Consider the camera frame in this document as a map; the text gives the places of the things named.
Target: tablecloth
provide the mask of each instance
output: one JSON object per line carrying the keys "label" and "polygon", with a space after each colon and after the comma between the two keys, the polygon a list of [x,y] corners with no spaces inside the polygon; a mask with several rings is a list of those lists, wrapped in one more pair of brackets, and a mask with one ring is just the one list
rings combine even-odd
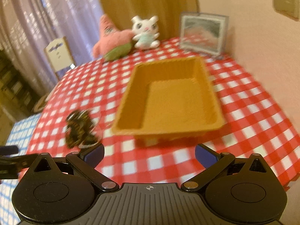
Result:
{"label": "tablecloth", "polygon": [[[12,156],[25,155],[29,141],[41,114],[36,114],[15,123],[8,137],[7,146],[18,146],[19,153]],[[18,184],[17,179],[2,180],[0,185],[0,224],[16,225],[20,219],[11,203],[11,195]]]}
{"label": "tablecloth", "polygon": [[118,184],[123,182],[177,182],[179,185],[203,171],[195,159],[197,143],[217,152],[247,158],[260,153],[281,184],[300,171],[300,139],[278,104],[232,58],[206,59],[214,89],[220,98],[226,125],[199,138],[173,141],[134,140],[114,136],[111,123],[136,64],[167,58],[199,56],[178,47],[179,39],[164,41],[159,48],[134,52],[122,59],[93,61],[66,73],[46,105],[29,144],[27,154],[48,152],[65,156],[66,117],[75,109],[90,109],[103,131],[105,157],[96,167]]}

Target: tray rim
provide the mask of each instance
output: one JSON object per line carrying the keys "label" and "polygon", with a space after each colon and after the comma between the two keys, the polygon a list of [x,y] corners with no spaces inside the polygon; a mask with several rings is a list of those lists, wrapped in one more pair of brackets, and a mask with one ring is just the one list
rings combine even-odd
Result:
{"label": "tray rim", "polygon": [[[120,119],[121,113],[122,113],[122,109],[124,104],[127,101],[127,97],[128,94],[130,92],[131,89],[131,85],[133,83],[133,80],[135,78],[135,75],[137,73],[137,70],[139,67],[145,67],[147,65],[152,65],[152,64],[163,64],[165,62],[170,62],[170,61],[181,61],[181,60],[199,60],[200,65],[202,68],[204,68],[204,74],[205,74],[205,79],[208,82],[208,87],[210,88],[210,94],[212,96],[212,98],[214,99],[214,104],[215,104],[215,109],[217,111],[217,120],[215,123],[212,124],[208,124],[203,126],[201,129],[198,130],[185,130],[185,131],[145,131],[145,130],[141,130],[141,129],[120,129],[117,127],[117,123]],[[133,71],[132,74],[130,76],[130,80],[127,84],[126,90],[122,96],[120,105],[118,107],[115,119],[113,121],[112,127],[111,127],[111,131],[113,132],[113,134],[115,135],[133,135],[133,136],[137,136],[137,137],[153,137],[153,136],[183,136],[183,137],[188,137],[188,136],[195,136],[195,135],[199,135],[199,134],[203,134],[205,132],[208,131],[214,131],[214,130],[218,130],[220,129],[223,125],[225,124],[225,119],[222,113],[222,109],[221,109],[221,105],[220,105],[220,100],[217,97],[216,92],[214,91],[213,88],[213,84],[212,82],[209,80],[209,73],[207,70],[207,67],[205,66],[205,61],[201,56],[198,57],[192,57],[192,58],[185,58],[185,57],[181,57],[181,58],[171,58],[171,59],[164,59],[164,60],[156,60],[156,61],[151,61],[151,62],[145,62],[145,63],[140,63],[137,64]]]}

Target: white bunny plush toy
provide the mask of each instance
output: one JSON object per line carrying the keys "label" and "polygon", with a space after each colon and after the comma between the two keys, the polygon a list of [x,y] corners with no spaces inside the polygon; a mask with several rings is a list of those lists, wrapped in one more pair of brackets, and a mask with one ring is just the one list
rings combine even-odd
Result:
{"label": "white bunny plush toy", "polygon": [[153,16],[149,20],[142,20],[139,16],[135,16],[131,21],[133,22],[132,31],[135,34],[133,40],[137,41],[135,48],[147,50],[160,45],[160,41],[156,40],[159,37],[157,16]]}

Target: yellow bin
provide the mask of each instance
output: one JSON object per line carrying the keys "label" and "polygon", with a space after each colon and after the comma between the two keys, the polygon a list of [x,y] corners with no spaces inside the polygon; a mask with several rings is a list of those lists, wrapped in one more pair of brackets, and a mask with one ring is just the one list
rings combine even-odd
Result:
{"label": "yellow bin", "polygon": [[202,58],[176,58],[137,65],[112,131],[136,138],[201,135],[224,125],[219,100]]}

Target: framed picture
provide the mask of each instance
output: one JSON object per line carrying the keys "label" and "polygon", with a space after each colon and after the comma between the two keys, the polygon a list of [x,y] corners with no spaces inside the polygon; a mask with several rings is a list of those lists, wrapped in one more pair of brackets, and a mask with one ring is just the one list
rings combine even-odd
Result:
{"label": "framed picture", "polygon": [[228,16],[217,14],[183,13],[180,48],[220,55],[225,46],[228,20]]}

